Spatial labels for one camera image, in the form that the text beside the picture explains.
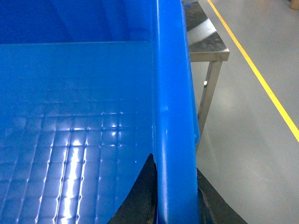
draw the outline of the grid pattern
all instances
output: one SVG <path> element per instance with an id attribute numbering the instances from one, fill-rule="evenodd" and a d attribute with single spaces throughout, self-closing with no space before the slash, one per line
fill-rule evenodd
<path id="1" fill-rule="evenodd" d="M 0 50 L 0 223 L 107 223 L 153 151 L 150 45 Z"/>

